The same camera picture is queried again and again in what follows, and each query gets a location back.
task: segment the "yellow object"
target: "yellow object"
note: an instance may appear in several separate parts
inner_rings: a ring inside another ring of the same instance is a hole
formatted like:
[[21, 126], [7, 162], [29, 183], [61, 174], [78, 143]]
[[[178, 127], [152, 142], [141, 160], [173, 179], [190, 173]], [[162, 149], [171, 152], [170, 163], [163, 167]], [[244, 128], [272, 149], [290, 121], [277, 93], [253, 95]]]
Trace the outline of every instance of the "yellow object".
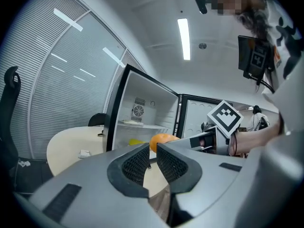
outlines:
[[157, 143], [167, 143], [173, 140], [178, 140], [178, 137], [175, 137], [173, 135], [167, 134], [167, 133], [160, 133], [151, 138], [150, 141], [150, 149], [153, 150], [154, 153], [156, 153], [156, 147]]
[[140, 141], [138, 139], [130, 139], [129, 140], [129, 145], [136, 145], [136, 144], [140, 144], [140, 143], [145, 143], [144, 141]]

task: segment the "orange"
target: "orange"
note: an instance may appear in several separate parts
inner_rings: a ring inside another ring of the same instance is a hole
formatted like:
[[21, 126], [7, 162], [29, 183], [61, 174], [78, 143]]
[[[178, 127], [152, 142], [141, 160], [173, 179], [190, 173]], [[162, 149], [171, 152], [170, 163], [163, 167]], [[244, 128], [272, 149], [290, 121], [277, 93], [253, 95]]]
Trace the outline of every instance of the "orange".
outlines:
[[178, 137], [175, 137], [175, 136], [167, 134], [167, 133], [157, 134], [151, 138], [150, 149], [152, 149], [153, 152], [156, 153], [157, 143], [167, 143], [167, 142], [170, 142], [173, 140], [178, 140], [178, 139], [179, 139]]

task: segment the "chair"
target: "chair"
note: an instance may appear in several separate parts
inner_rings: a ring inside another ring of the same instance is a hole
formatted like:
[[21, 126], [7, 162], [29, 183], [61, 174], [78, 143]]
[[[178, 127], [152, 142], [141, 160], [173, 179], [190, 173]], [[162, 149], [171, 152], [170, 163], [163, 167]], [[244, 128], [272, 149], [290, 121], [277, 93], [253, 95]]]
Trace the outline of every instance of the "chair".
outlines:
[[[4, 75], [5, 87], [0, 100], [0, 161], [10, 174], [15, 191], [28, 196], [53, 175], [46, 161], [19, 157], [12, 139], [10, 122], [21, 89], [17, 69], [17, 66], [10, 67]], [[21, 167], [19, 161], [29, 161], [30, 166]]]
[[89, 127], [104, 125], [105, 124], [105, 113], [97, 113], [91, 117], [89, 121]]

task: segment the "white table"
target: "white table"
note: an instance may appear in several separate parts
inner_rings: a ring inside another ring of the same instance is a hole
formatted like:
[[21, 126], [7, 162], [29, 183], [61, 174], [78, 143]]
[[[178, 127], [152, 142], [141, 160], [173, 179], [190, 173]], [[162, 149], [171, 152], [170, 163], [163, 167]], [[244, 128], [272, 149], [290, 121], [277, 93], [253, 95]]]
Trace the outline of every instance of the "white table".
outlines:
[[[103, 137], [97, 136], [103, 127], [76, 127], [57, 133], [47, 146], [47, 161], [54, 176], [80, 161], [78, 154], [81, 150], [90, 151], [91, 155], [106, 152]], [[167, 181], [156, 163], [147, 169], [143, 186], [149, 190], [149, 197], [154, 196], [167, 185]]]

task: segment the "refrigerator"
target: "refrigerator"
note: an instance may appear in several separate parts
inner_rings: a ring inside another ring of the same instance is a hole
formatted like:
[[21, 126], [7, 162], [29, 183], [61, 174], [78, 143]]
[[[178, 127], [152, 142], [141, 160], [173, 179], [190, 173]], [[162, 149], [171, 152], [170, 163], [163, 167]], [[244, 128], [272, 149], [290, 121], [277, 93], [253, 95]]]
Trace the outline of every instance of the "refrigerator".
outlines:
[[[106, 151], [149, 142], [159, 133], [179, 138], [201, 133], [207, 114], [221, 101], [178, 94], [137, 68], [127, 65], [117, 79], [105, 117]], [[150, 159], [156, 153], [150, 151]]]

